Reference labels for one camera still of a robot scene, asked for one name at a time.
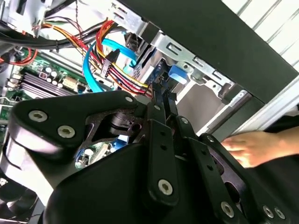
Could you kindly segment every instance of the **green circuit board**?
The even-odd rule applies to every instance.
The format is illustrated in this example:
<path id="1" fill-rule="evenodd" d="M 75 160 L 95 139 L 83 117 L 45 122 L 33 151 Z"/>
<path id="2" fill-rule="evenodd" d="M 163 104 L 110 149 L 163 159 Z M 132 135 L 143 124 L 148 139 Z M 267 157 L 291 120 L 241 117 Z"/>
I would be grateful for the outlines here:
<path id="1" fill-rule="evenodd" d="M 22 57 L 23 59 L 27 57 L 28 51 L 24 50 L 24 53 L 25 54 Z M 75 79 L 78 82 L 78 84 L 81 84 L 87 88 L 87 83 L 83 76 L 80 76 L 74 72 L 71 72 L 70 70 L 68 70 L 66 68 L 59 66 L 58 64 L 55 64 L 53 62 L 50 62 L 50 61 L 44 59 L 39 53 L 37 54 L 36 58 L 34 59 L 34 61 L 32 63 L 27 64 L 22 67 L 15 66 L 13 73 L 18 74 L 18 72 L 20 72 L 22 69 L 28 69 L 29 71 L 33 72 L 34 74 L 40 74 L 41 72 L 44 72 L 44 70 L 48 67 L 50 67 L 52 71 L 55 71 L 57 73 L 57 76 L 61 77 L 62 79 L 65 77 L 70 77 L 72 79 Z M 7 97 L 9 100 L 13 101 L 13 98 L 14 98 L 13 96 L 15 96 L 15 95 L 20 96 L 20 101 L 32 99 L 31 97 L 26 95 L 26 93 L 24 91 L 18 90 L 17 88 L 7 88 L 6 94 L 2 95 L 2 96 Z M 16 103 L 9 102 L 6 99 L 2 99 L 0 102 L 3 104 L 2 109 L 0 111 L 0 120 L 2 120 L 2 122 L 4 123 L 5 121 L 8 121 L 9 114 L 12 109 L 12 107 L 6 107 L 4 105 L 14 106 Z M 5 134 L 6 134 L 5 127 L 1 128 L 1 124 L 0 124 L 0 144 L 3 143 Z"/>
<path id="2" fill-rule="evenodd" d="M 25 66 L 25 68 L 35 72 L 36 74 L 39 74 L 40 72 L 43 71 L 43 69 L 47 67 L 50 67 L 52 71 L 57 72 L 57 75 L 60 77 L 65 77 L 65 76 L 72 77 L 76 79 L 78 82 L 80 82 L 81 84 L 87 85 L 87 82 L 83 76 L 75 74 L 69 71 L 68 69 L 65 69 L 53 62 L 49 62 L 45 60 L 43 57 L 41 57 L 39 54 L 37 54 L 35 60 L 32 63 Z"/>

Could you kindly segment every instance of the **black panel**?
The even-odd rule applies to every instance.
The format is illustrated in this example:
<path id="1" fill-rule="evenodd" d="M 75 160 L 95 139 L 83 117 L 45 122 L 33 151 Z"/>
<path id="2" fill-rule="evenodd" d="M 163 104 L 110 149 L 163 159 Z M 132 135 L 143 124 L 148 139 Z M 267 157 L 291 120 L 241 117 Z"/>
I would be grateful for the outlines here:
<path id="1" fill-rule="evenodd" d="M 264 103 L 298 75 L 220 0 L 120 1 Z"/>
<path id="2" fill-rule="evenodd" d="M 234 113 L 223 125 L 221 125 L 212 134 L 218 140 L 222 141 L 240 127 L 251 116 L 258 112 L 264 104 L 256 98 L 251 98 L 236 113 Z"/>

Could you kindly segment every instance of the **yellow wire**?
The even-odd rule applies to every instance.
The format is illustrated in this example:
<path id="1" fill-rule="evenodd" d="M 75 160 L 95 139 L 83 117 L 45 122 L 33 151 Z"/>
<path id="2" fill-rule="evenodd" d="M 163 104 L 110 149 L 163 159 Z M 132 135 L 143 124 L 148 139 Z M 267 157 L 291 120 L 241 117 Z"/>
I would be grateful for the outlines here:
<path id="1" fill-rule="evenodd" d="M 77 43 L 71 38 L 71 34 L 69 34 L 67 31 L 65 31 L 65 30 L 63 30 L 63 29 L 61 29 L 61 28 L 58 28 L 58 27 L 56 27 L 56 26 L 51 26 L 51 27 L 53 27 L 56 31 L 58 31 L 58 32 L 62 33 L 63 35 L 65 35 L 65 37 L 68 38 L 68 39 L 69 39 L 69 40 L 70 40 L 70 41 L 71 41 L 71 42 L 78 48 L 78 50 L 80 50 L 80 51 L 82 52 L 82 50 L 81 50 L 81 48 L 79 47 L 79 45 L 77 45 Z M 93 66 L 95 66 L 95 68 L 97 68 L 97 69 L 100 70 L 100 68 L 99 68 L 97 65 L 95 65 L 94 62 L 91 61 L 91 64 L 92 64 Z M 121 86 L 121 85 L 117 82 L 117 80 L 115 80 L 115 79 L 113 78 L 113 76 L 111 76 L 111 78 L 112 78 L 112 79 L 114 80 L 114 82 L 115 82 L 119 87 L 121 87 L 124 91 L 131 93 L 133 96 L 136 95 L 136 93 L 134 93 L 133 91 L 127 89 L 127 88 L 124 87 L 124 86 Z"/>
<path id="2" fill-rule="evenodd" d="M 99 51 L 99 49 L 97 48 L 97 52 L 99 53 L 99 55 L 101 55 L 103 58 L 105 58 L 105 55 L 101 52 L 101 51 Z M 146 84 L 144 84 L 144 83 L 141 83 L 141 82 L 139 82 L 138 80 L 136 80 L 136 79 L 134 79 L 133 77 L 131 77 L 131 76 L 129 76 L 129 75 L 127 75 L 120 67 L 118 67 L 115 63 L 112 63 L 112 65 L 123 75 L 123 76 L 125 76 L 126 78 L 128 78 L 128 79 L 130 79 L 131 81 L 133 81 L 133 82 L 136 82 L 136 83 L 138 83 L 140 86 L 143 86 L 143 87 L 145 87 L 145 88 L 147 88 L 148 86 L 146 85 Z"/>
<path id="3" fill-rule="evenodd" d="M 59 27 L 56 27 L 56 26 L 52 26 L 53 29 L 55 29 L 56 31 L 60 32 L 61 34 L 63 34 L 69 41 L 71 41 L 77 48 L 77 50 L 83 54 L 84 56 L 86 55 L 86 53 L 79 47 L 79 45 L 71 38 L 71 34 L 68 33 L 67 31 L 59 28 Z M 94 61 L 92 60 L 89 60 L 89 62 L 93 65 L 93 67 L 95 67 L 96 69 L 100 70 L 100 68 L 96 65 L 96 63 L 94 63 Z"/>

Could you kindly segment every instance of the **metal bracket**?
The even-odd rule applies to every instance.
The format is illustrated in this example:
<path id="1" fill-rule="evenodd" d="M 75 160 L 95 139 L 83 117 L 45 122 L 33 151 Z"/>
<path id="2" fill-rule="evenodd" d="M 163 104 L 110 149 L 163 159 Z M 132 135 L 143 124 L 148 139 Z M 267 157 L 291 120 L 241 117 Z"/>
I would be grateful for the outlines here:
<path id="1" fill-rule="evenodd" d="M 20 5 L 19 0 L 10 0 L 4 7 L 2 20 L 18 32 L 26 31 L 39 36 L 40 25 L 53 0 L 27 0 Z"/>
<path id="2" fill-rule="evenodd" d="M 156 35 L 151 45 L 176 61 L 176 65 L 187 73 L 191 82 L 206 85 L 217 97 L 225 84 L 234 85 L 234 82 L 219 71 L 161 32 Z"/>

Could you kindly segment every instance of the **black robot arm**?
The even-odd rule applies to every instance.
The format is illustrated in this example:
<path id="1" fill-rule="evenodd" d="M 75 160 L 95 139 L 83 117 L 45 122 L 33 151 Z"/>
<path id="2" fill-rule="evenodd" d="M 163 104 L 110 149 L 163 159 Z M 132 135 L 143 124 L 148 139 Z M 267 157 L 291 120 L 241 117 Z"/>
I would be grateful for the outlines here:
<path id="1" fill-rule="evenodd" d="M 297 223 L 175 96 L 124 91 L 37 99 L 11 112 L 1 168 L 47 203 L 43 223 Z M 78 150 L 120 134 L 128 145 L 77 171 Z"/>

